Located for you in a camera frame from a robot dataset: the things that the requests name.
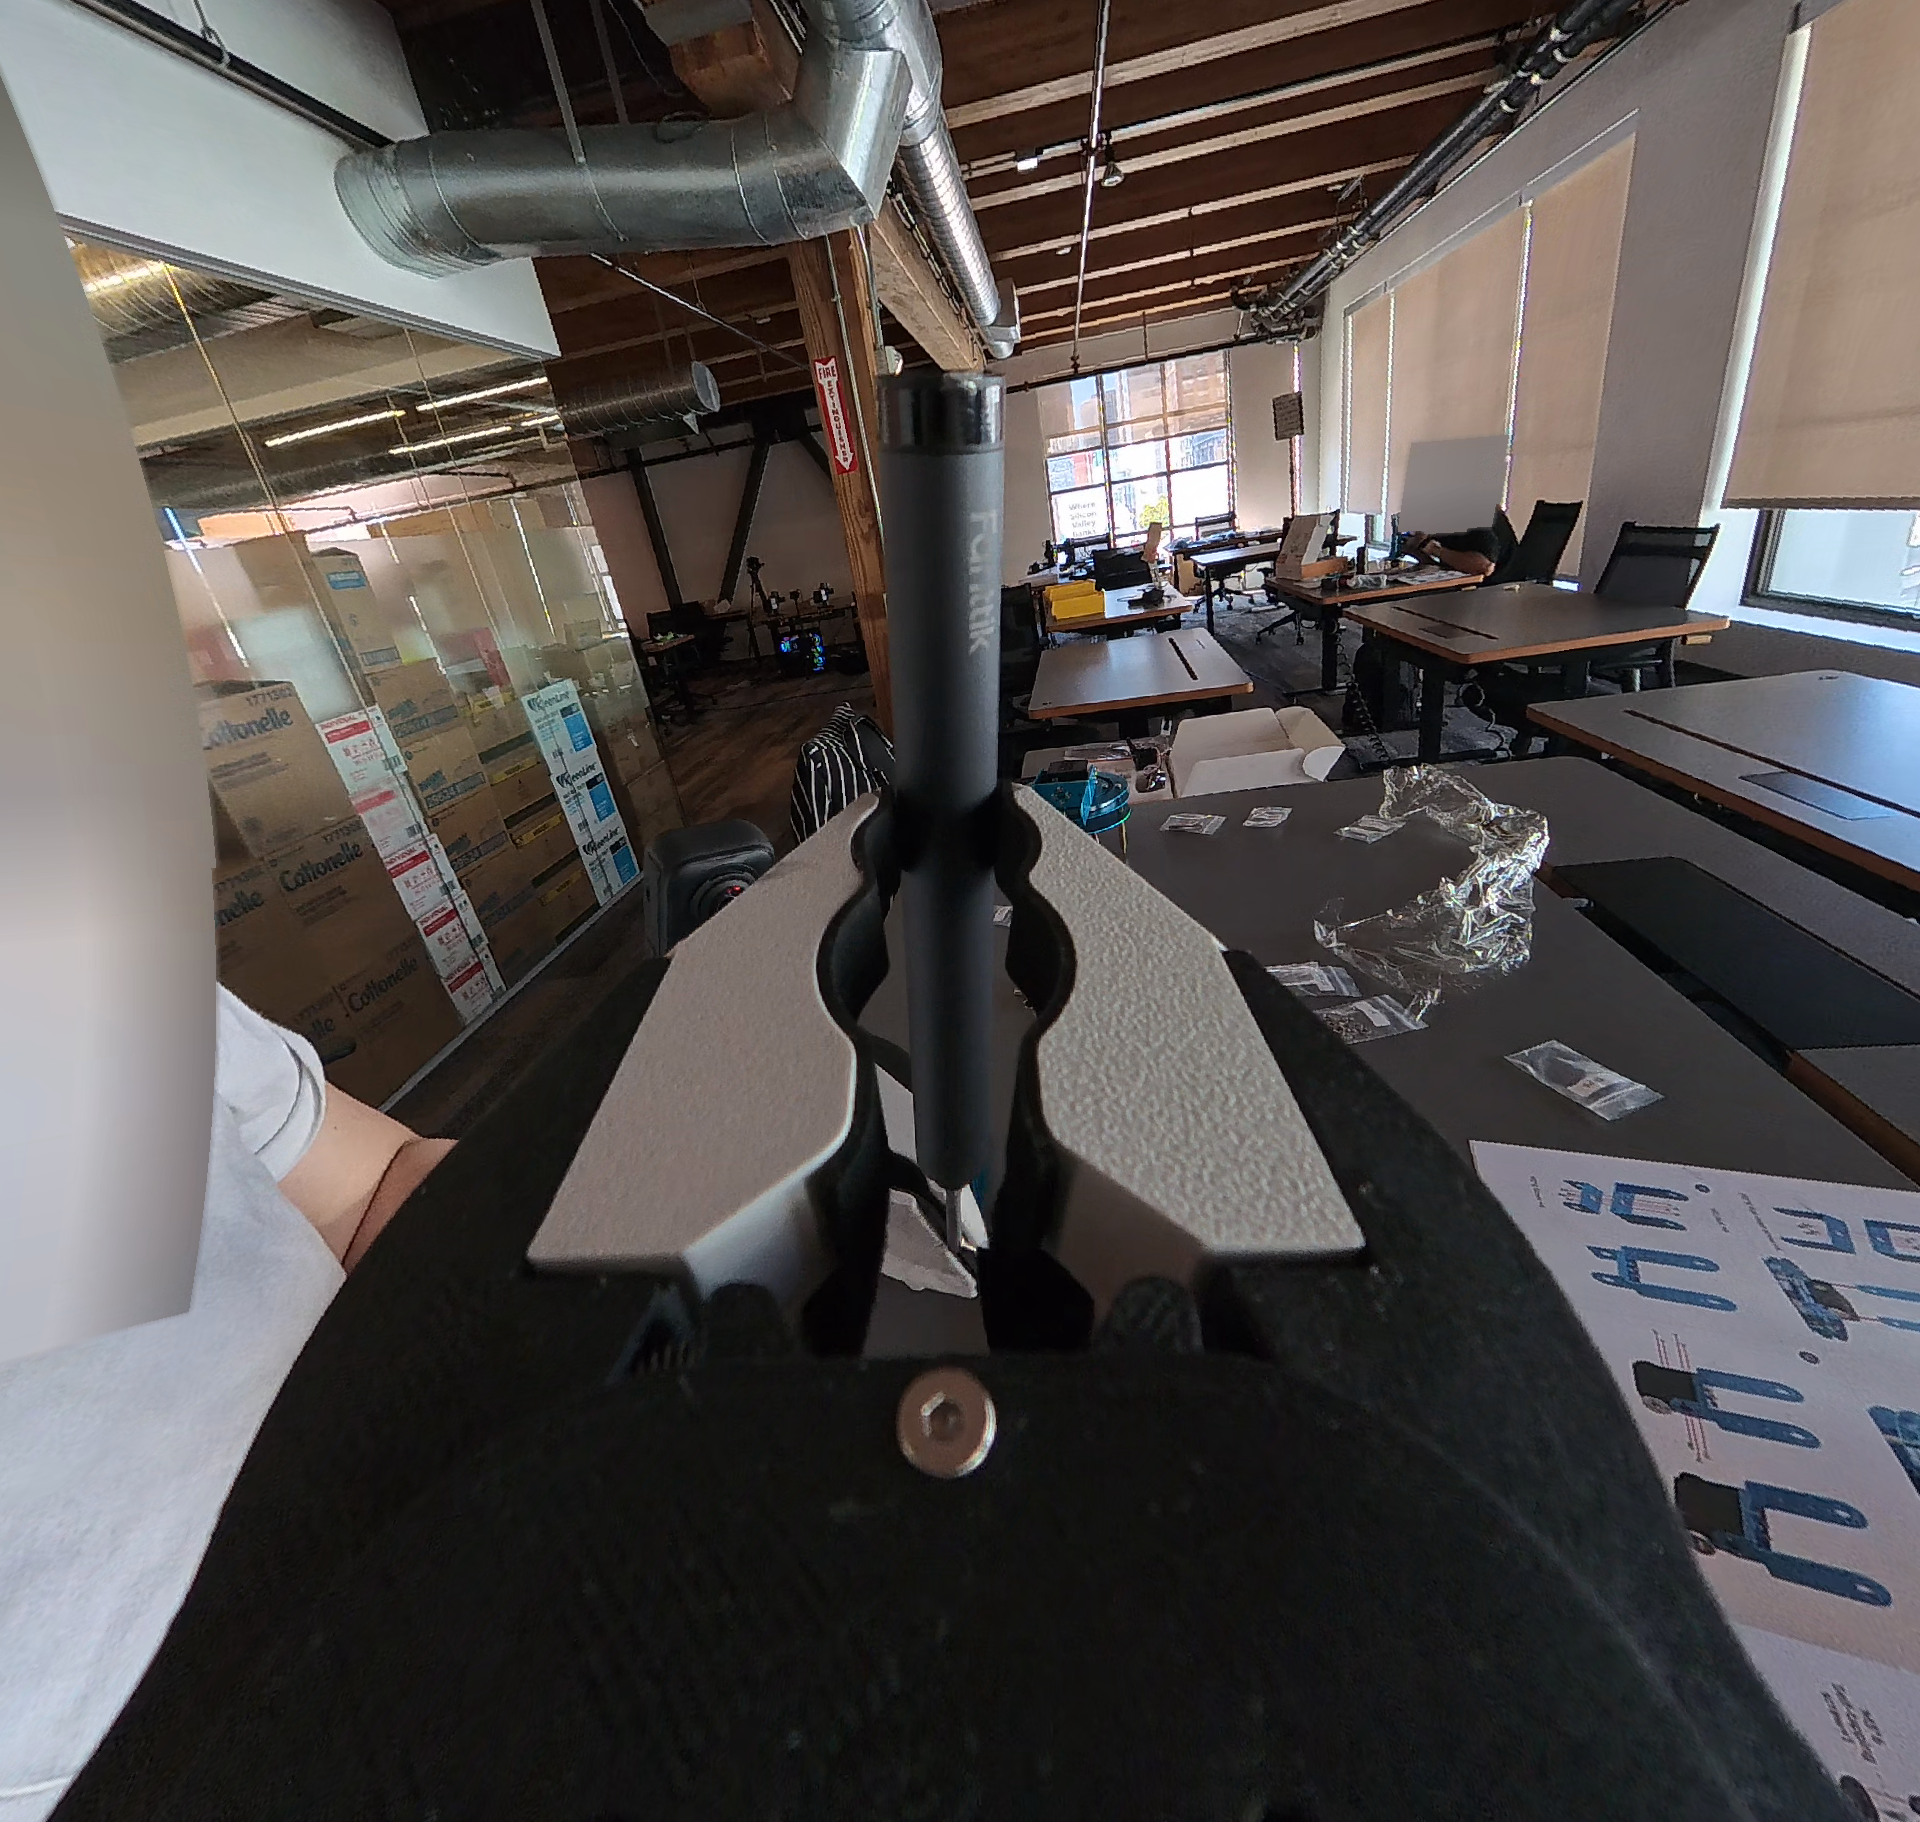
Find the wooden support post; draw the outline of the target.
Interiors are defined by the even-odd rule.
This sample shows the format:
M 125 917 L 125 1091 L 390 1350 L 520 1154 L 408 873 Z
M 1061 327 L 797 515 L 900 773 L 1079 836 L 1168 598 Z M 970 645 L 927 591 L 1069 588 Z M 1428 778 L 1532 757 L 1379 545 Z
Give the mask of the wooden support post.
M 845 372 L 845 397 L 858 429 L 858 472 L 839 475 L 829 466 L 829 476 L 845 526 L 858 628 L 866 641 L 879 723 L 883 731 L 895 731 L 886 561 L 874 472 L 879 442 L 879 319 L 869 284 L 866 235 L 850 226 L 804 239 L 788 247 L 785 261 L 801 313 L 807 362 L 837 355 Z

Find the person's white shirt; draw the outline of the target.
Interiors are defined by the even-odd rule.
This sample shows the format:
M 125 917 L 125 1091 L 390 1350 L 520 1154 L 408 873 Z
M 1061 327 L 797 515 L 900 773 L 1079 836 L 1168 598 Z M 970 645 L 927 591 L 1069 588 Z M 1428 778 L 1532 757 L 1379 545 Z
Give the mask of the person's white shirt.
M 109 1735 L 344 1283 L 280 1186 L 323 1116 L 313 1046 L 218 991 L 191 1311 L 3 1372 L 3 1816 L 47 1816 Z

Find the black electric screwdriver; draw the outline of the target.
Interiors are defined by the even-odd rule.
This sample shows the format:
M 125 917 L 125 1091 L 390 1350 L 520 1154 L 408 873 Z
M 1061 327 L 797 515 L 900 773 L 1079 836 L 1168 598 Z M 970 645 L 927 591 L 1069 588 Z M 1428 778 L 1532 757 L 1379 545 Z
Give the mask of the black electric screwdriver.
M 900 374 L 879 408 L 916 1146 L 961 1246 L 994 1146 L 1003 383 Z

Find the black office chair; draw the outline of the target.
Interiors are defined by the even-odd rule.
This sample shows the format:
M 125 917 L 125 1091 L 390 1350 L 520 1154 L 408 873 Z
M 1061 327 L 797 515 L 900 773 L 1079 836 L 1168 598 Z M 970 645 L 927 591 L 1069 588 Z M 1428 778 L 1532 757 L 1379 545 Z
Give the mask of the black office chair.
M 1491 584 L 1500 582 L 1550 582 L 1565 558 L 1582 503 L 1550 503 L 1536 500 L 1521 536 L 1513 536 L 1513 525 L 1503 508 L 1492 515 L 1496 566 L 1488 578 Z
M 1598 600 L 1687 610 L 1694 588 L 1714 549 L 1716 525 L 1669 526 L 1625 522 L 1592 595 Z M 1631 645 L 1616 658 L 1596 658 L 1592 678 L 1641 690 L 1643 683 L 1669 689 L 1676 674 L 1676 639 Z

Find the black ceiling pipes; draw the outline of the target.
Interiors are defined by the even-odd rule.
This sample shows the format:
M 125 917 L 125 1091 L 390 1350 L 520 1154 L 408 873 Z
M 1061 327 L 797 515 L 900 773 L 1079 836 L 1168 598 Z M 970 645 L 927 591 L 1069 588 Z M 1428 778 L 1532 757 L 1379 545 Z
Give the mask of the black ceiling pipes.
M 1528 111 L 1542 97 L 1548 81 L 1577 54 L 1615 40 L 1621 25 L 1635 29 L 1643 3 L 1573 0 L 1550 15 L 1479 91 L 1476 102 L 1421 151 L 1404 176 L 1360 209 L 1301 275 L 1284 284 L 1271 281 L 1234 293 L 1234 309 L 1244 319 L 1243 337 L 1302 341 L 1316 334 L 1323 322 L 1323 293 L 1331 281 L 1401 226 L 1412 211 L 1428 203 L 1479 144 L 1499 141 L 1525 123 Z

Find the person's left forearm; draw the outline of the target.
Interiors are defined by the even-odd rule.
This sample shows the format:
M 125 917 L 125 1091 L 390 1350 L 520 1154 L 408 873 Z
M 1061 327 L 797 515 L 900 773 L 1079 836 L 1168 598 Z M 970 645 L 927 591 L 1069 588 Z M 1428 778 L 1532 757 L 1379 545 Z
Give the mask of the person's left forearm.
M 353 1271 L 454 1146 L 454 1139 L 411 1133 L 396 1118 L 329 1084 L 319 1132 L 280 1186 L 313 1224 L 344 1271 Z

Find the wood edged office desk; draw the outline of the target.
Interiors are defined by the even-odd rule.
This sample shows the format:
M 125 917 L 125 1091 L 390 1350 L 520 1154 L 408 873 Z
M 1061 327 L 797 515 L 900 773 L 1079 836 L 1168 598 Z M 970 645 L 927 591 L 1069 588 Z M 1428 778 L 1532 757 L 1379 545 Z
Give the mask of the wood edged office desk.
M 1037 720 L 1167 714 L 1250 690 L 1238 658 L 1213 633 L 1194 628 L 1050 645 L 1025 712 Z
M 1294 610 L 1342 610 L 1354 603 L 1404 600 L 1416 591 L 1474 588 L 1486 578 L 1432 565 L 1401 565 L 1379 575 L 1275 578 L 1268 591 Z
M 1416 591 L 1409 600 L 1367 603 L 1360 628 L 1418 666 L 1442 673 L 1499 662 L 1561 665 L 1643 641 L 1727 631 L 1727 616 L 1660 603 L 1600 600 L 1550 584 Z
M 1532 703 L 1548 736 L 1612 757 L 1917 900 L 1917 690 L 1846 673 Z

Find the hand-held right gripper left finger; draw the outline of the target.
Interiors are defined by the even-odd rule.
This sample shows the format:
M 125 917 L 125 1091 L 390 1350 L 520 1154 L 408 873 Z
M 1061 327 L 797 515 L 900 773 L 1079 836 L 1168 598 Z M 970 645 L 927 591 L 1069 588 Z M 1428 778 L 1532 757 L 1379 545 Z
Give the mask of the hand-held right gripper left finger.
M 879 1283 L 892 1151 L 858 1020 L 886 975 L 892 809 L 854 799 L 676 946 L 536 1267 Z

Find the printed instruction booklet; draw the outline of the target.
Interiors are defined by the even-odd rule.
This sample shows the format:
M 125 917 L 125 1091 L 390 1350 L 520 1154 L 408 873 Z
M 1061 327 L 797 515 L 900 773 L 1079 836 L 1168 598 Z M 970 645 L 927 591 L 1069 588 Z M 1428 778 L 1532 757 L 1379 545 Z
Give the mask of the printed instruction booklet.
M 1851 1816 L 1917 1811 L 1917 1205 L 1474 1141 Z

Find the dark grey desk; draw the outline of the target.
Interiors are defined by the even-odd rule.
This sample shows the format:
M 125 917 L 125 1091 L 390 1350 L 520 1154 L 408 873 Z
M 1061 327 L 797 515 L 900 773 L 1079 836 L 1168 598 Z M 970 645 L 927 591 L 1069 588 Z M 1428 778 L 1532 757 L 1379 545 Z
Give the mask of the dark grey desk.
M 1454 768 L 1546 815 L 1550 865 L 1686 856 L 1916 991 L 1916 925 L 1761 844 L 1577 757 Z M 1428 816 L 1359 844 L 1379 778 L 1135 805 L 1126 863 L 1261 965 L 1322 959 L 1319 909 L 1356 919 L 1459 873 L 1470 848 Z M 1474 1139 L 1616 1150 L 1823 1183 L 1906 1188 L 1867 1141 L 1645 971 L 1570 900 L 1536 894 L 1525 967 L 1445 994 L 1428 1027 L 1360 1058 L 1459 1150 Z

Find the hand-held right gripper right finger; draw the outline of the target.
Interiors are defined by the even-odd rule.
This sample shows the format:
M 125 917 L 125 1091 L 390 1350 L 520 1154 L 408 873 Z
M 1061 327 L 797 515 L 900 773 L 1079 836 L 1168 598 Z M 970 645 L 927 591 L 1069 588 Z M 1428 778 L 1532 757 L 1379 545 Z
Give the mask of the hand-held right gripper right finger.
M 1032 1006 L 992 1261 L 1085 1288 L 1356 1256 L 1359 1220 L 1213 934 L 1004 786 L 1004 967 Z

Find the large paned window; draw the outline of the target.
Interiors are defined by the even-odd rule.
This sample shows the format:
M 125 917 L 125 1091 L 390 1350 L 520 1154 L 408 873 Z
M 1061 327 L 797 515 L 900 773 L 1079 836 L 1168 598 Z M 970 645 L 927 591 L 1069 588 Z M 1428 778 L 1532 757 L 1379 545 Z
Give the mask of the large paned window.
M 1037 392 L 1054 544 L 1190 538 L 1234 511 L 1227 354 L 1193 354 Z

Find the white cardboard box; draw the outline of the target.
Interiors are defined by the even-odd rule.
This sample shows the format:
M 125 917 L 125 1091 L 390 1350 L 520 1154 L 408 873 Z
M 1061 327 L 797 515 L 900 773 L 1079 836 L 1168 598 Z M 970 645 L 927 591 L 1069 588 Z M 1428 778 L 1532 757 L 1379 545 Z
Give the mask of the white cardboard box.
M 1314 708 L 1234 708 L 1181 720 L 1167 776 L 1180 799 L 1222 795 L 1323 780 L 1342 755 L 1342 737 Z

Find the silver air duct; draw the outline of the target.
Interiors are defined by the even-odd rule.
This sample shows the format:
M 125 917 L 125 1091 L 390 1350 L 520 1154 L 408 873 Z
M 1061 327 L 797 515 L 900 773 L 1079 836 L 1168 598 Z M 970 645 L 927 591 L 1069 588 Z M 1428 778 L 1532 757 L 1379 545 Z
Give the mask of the silver air duct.
M 994 355 L 1020 337 L 942 107 L 927 0 L 804 0 L 797 87 L 775 107 L 679 127 L 469 130 L 350 153 L 348 222 L 423 275 L 505 255 L 791 246 L 866 223 L 895 170 Z

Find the crumpled clear plastic wrap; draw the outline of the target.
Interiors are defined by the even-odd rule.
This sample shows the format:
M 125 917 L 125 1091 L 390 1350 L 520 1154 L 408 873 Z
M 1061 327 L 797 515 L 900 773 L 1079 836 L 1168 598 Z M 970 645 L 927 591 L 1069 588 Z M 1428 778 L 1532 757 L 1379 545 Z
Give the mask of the crumpled clear plastic wrap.
M 1387 769 L 1379 809 L 1339 836 L 1393 832 L 1425 815 L 1466 844 L 1466 865 L 1425 894 L 1379 914 L 1346 923 L 1326 901 L 1314 935 L 1322 950 L 1379 977 L 1414 1006 L 1430 1006 L 1470 975 L 1517 971 L 1532 950 L 1536 873 L 1548 848 L 1548 820 L 1530 807 L 1488 799 L 1451 768 Z

